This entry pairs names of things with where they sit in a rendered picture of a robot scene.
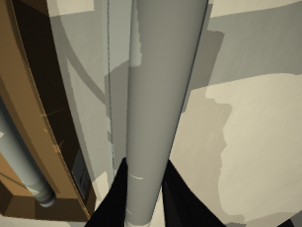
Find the tan open cardboard box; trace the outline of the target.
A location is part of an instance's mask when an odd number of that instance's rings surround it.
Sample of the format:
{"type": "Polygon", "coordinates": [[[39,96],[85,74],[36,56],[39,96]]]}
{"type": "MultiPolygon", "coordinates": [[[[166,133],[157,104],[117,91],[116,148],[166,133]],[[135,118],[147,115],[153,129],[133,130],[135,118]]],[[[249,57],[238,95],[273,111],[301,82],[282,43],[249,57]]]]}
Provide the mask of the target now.
{"type": "Polygon", "coordinates": [[[46,0],[0,0],[0,95],[56,193],[52,206],[41,206],[0,153],[0,214],[88,222],[97,197],[69,108],[46,0]]]}

